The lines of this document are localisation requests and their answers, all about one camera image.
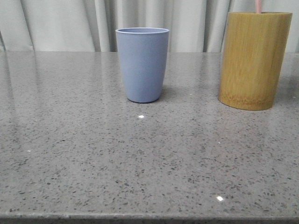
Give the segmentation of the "blue plastic cup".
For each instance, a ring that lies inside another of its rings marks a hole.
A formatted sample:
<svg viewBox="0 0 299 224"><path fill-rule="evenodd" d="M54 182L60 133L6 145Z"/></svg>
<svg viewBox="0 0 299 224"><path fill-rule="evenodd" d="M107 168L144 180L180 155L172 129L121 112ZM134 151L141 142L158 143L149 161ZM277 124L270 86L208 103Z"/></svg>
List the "blue plastic cup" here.
<svg viewBox="0 0 299 224"><path fill-rule="evenodd" d="M115 32L127 98L137 103L156 101L162 93L170 31L120 28Z"/></svg>

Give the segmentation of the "bamboo wooden cup holder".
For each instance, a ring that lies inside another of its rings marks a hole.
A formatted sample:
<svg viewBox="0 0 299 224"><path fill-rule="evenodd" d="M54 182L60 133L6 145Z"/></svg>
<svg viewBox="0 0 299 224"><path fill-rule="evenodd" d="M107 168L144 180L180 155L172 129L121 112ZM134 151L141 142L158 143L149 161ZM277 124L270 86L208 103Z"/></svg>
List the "bamboo wooden cup holder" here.
<svg viewBox="0 0 299 224"><path fill-rule="evenodd" d="M243 110L272 107L292 13L229 12L218 99Z"/></svg>

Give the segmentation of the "grey white curtain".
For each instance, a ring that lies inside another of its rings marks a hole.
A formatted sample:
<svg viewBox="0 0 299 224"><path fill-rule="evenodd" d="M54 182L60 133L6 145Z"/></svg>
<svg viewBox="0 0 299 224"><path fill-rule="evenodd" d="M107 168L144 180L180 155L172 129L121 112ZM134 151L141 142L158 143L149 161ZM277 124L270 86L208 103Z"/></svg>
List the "grey white curtain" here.
<svg viewBox="0 0 299 224"><path fill-rule="evenodd" d="M221 52L228 12L252 0L3 0L1 51L116 51L119 28L167 28L170 52Z"/></svg>

